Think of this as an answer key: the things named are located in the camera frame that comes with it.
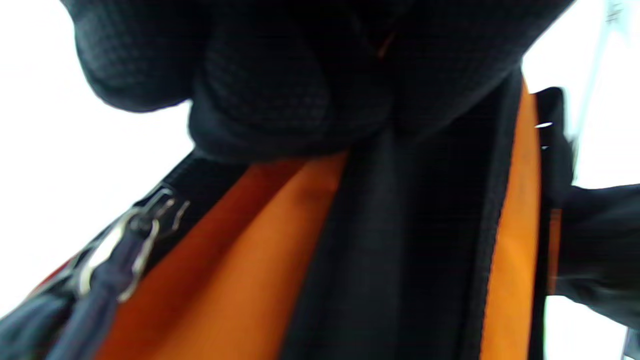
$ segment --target orange lining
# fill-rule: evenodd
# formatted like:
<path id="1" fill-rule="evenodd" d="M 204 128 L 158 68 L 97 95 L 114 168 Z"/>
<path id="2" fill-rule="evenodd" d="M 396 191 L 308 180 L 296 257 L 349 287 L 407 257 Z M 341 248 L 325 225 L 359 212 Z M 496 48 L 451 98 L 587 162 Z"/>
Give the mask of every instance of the orange lining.
<path id="1" fill-rule="evenodd" d="M 120 307 L 97 359 L 276 358 L 345 160 L 252 166 Z"/>
<path id="2" fill-rule="evenodd" d="M 481 360 L 526 360 L 529 353 L 540 221 L 537 124 L 535 99 L 525 85 L 488 284 Z"/>

